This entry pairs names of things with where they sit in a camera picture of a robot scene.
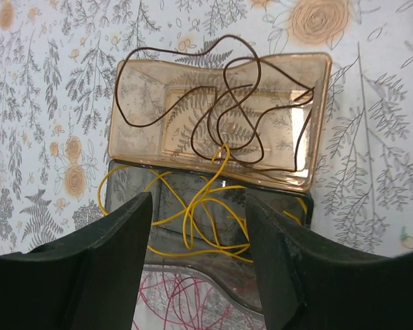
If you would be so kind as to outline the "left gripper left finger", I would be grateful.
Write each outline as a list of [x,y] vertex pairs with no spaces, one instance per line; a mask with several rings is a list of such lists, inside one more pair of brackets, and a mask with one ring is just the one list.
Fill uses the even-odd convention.
[[153,212],[142,192],[30,252],[0,256],[0,329],[130,329]]

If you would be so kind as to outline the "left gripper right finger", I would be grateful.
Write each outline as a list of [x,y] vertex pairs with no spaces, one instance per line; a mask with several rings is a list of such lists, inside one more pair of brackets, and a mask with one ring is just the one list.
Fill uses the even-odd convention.
[[413,252],[346,247],[254,196],[245,214],[267,329],[413,329]]

